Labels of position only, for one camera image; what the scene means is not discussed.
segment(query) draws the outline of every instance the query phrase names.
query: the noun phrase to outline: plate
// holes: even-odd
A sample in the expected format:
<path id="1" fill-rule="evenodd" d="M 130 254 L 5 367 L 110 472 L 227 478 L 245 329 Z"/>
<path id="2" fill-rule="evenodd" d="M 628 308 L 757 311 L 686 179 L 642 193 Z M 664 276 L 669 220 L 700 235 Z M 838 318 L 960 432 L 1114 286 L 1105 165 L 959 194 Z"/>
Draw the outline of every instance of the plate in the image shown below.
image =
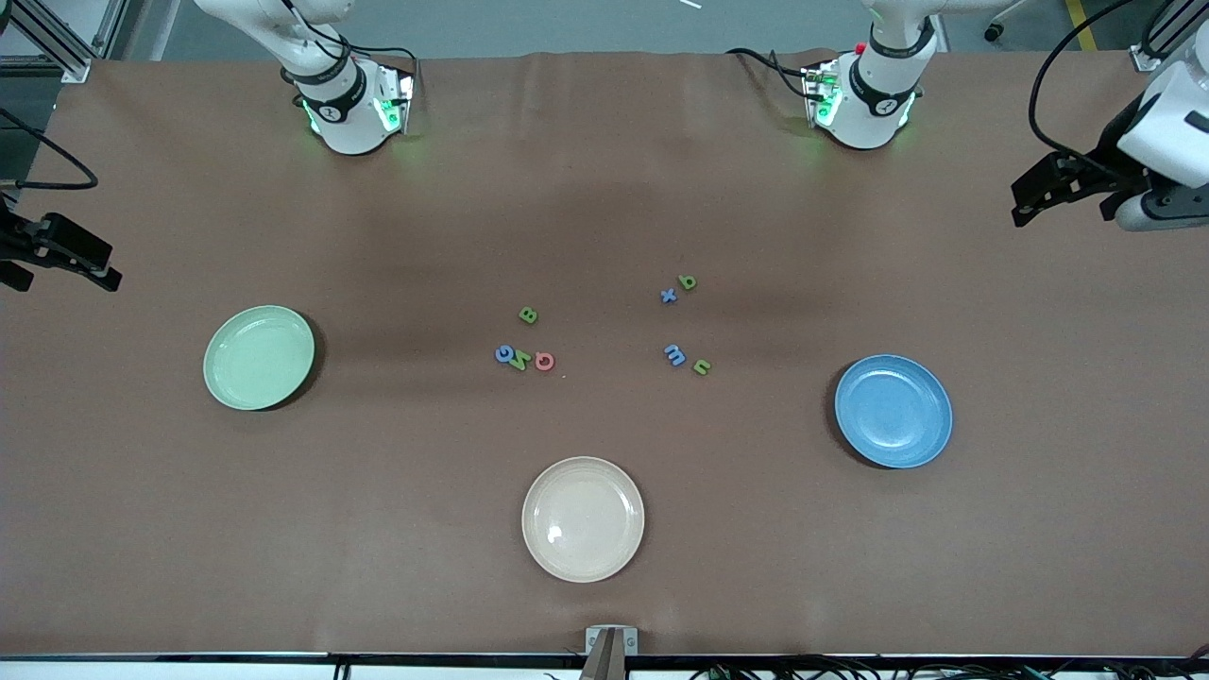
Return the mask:
<path id="1" fill-rule="evenodd" d="M 931 461 L 953 434 L 953 404 L 941 381 L 895 355 L 866 357 L 844 373 L 835 419 L 857 453 L 893 468 Z"/>
<path id="2" fill-rule="evenodd" d="M 314 363 L 314 334 L 294 310 L 242 311 L 206 347 L 202 373 L 210 394 L 232 409 L 267 409 L 294 393 Z"/>
<path id="3" fill-rule="evenodd" d="M 572 583 L 603 581 L 638 551 L 646 511 L 620 467 L 578 456 L 537 477 L 525 496 L 521 532 L 542 569 Z"/>

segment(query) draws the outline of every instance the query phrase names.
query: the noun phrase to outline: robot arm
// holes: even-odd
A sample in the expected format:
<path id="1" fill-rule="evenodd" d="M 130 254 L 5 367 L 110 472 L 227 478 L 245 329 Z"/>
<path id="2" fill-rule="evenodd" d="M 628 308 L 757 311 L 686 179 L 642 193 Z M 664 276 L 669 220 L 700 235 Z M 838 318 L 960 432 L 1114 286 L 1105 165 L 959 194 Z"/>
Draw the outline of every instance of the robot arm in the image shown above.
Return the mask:
<path id="1" fill-rule="evenodd" d="M 821 64 L 804 77 L 812 125 L 856 149 L 890 142 L 915 102 L 919 77 L 936 53 L 941 13 L 977 12 L 1010 0 L 861 0 L 873 15 L 868 47 Z"/>
<path id="2" fill-rule="evenodd" d="M 1209 225 L 1209 23 L 1156 71 L 1091 152 L 1054 151 L 1012 183 L 1012 217 L 1095 194 L 1105 220 L 1127 231 Z"/>
<path id="3" fill-rule="evenodd" d="M 311 128 L 340 154 L 365 154 L 406 128 L 412 75 L 354 56 L 330 25 L 353 0 L 196 0 L 260 42 L 302 93 Z"/>

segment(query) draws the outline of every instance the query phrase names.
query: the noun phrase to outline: metal bracket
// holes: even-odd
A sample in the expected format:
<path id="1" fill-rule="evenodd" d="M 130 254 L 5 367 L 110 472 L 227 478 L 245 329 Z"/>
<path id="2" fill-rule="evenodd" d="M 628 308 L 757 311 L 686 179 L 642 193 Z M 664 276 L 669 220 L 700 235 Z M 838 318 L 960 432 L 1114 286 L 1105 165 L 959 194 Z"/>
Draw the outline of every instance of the metal bracket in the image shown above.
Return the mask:
<path id="1" fill-rule="evenodd" d="M 1138 73 L 1150 73 L 1163 63 L 1162 59 L 1156 59 L 1150 54 L 1141 51 L 1141 45 L 1129 46 L 1129 58 L 1133 59 L 1134 70 Z"/>
<path id="2" fill-rule="evenodd" d="M 80 83 L 88 80 L 92 59 L 99 54 L 41 0 L 13 0 L 12 23 L 63 69 L 63 82 Z"/>
<path id="3" fill-rule="evenodd" d="M 638 629 L 634 626 L 619 626 L 619 624 L 602 624 L 592 626 L 584 632 L 584 653 L 592 653 L 592 645 L 596 644 L 596 639 L 601 633 L 614 629 L 621 634 L 621 641 L 625 642 L 625 656 L 637 656 L 638 653 Z"/>
<path id="4" fill-rule="evenodd" d="M 625 657 L 638 653 L 638 629 L 592 626 L 584 635 L 588 638 L 588 661 L 579 680 L 625 680 Z"/>

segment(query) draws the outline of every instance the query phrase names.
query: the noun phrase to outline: floor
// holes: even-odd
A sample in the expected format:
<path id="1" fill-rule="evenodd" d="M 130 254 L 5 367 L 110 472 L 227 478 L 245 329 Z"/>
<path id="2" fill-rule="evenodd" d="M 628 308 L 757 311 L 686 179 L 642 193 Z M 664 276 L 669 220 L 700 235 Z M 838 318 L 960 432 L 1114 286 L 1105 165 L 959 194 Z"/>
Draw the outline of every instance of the floor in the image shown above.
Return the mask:
<path id="1" fill-rule="evenodd" d="M 947 16 L 944 36 L 955 52 L 1048 51 L 1074 25 L 1072 16 L 1089 16 L 1109 1 L 1030 0 L 1003 22 L 1005 33 L 994 44 L 983 39 L 994 11 Z M 1135 42 L 1157 2 L 1135 0 L 1100 22 L 1083 47 L 1117 50 Z M 125 58 L 270 58 L 192 0 L 143 0 L 139 21 L 132 24 Z M 339 28 L 353 42 L 405 46 L 422 58 L 481 58 L 573 51 L 724 52 L 739 46 L 779 52 L 849 48 L 867 39 L 868 27 L 868 12 L 856 0 L 360 0 Z M 0 105 L 44 126 L 58 94 L 57 80 L 2 76 L 0 69 Z M 0 131 L 0 178 L 23 178 L 36 146 L 24 133 Z"/>

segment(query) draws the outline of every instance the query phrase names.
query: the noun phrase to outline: beige plate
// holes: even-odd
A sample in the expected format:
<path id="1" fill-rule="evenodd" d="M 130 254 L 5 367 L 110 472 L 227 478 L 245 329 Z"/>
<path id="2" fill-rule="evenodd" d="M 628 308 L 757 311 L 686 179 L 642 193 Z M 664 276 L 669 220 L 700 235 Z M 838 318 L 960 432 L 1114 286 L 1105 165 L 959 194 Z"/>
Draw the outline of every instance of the beige plate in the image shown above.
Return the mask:
<path id="1" fill-rule="evenodd" d="M 642 542 L 642 496 L 620 467 L 579 456 L 539 474 L 525 497 L 521 532 L 542 569 L 572 583 L 613 576 Z"/>

